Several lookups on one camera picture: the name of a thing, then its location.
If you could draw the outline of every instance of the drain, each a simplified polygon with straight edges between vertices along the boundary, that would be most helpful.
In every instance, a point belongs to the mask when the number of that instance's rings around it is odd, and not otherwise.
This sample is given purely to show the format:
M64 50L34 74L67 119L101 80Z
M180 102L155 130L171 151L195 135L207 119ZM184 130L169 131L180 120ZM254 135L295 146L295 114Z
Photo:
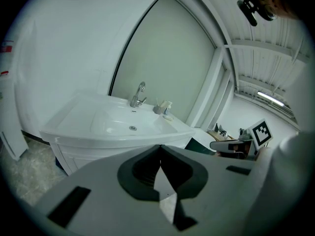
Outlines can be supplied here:
M137 128L135 126L130 126L129 129L132 130L132 131L136 131L137 130Z

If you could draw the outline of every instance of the white vanity cabinet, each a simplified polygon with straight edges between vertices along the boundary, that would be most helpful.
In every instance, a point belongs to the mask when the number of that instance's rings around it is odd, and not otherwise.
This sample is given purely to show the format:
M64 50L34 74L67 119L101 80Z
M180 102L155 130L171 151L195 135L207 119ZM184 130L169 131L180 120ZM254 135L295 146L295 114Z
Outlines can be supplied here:
M173 121L155 114L152 105L132 108L125 99L81 93L40 134L69 175L89 162L136 148L155 144L185 148L195 131L171 116Z

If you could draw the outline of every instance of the ceiling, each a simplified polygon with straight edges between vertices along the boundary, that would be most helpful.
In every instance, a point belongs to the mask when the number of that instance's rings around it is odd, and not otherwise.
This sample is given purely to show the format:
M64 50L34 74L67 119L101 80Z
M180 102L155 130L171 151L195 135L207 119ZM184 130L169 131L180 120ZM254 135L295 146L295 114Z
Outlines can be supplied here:
M252 27L237 6L238 0L209 1L231 39L232 45L226 47L233 52L237 71L236 95L275 108L270 101L257 97L261 90L286 103L285 90L303 70L313 48L301 21L285 18L266 21L255 13L258 25ZM287 104L277 108L277 112L295 122Z

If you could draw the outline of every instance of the white wall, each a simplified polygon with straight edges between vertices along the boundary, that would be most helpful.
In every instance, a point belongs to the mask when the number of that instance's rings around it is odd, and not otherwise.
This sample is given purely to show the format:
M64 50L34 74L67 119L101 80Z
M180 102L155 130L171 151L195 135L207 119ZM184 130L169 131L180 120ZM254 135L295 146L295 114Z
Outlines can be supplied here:
M248 128L263 118L266 119L274 137L269 142L268 147L275 148L284 138L296 134L296 130L291 125L253 103L236 96L233 97L229 108L218 120L218 125L221 124L229 135L237 139L240 128Z
M175 0L159 0L133 36L115 79L112 96L173 102L171 113L185 122L203 85L214 46L199 23Z
M107 94L120 53L155 0L31 0L13 59L22 129L40 126L79 90Z

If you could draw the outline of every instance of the red label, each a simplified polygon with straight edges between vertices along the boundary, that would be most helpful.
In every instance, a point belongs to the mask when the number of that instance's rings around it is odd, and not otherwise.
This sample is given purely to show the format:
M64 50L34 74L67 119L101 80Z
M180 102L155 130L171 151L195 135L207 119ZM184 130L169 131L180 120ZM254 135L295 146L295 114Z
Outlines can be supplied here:
M1 43L0 53L11 53L12 52L13 41L5 40Z
M12 52L12 46L7 45L7 46L1 46L0 53L11 53Z

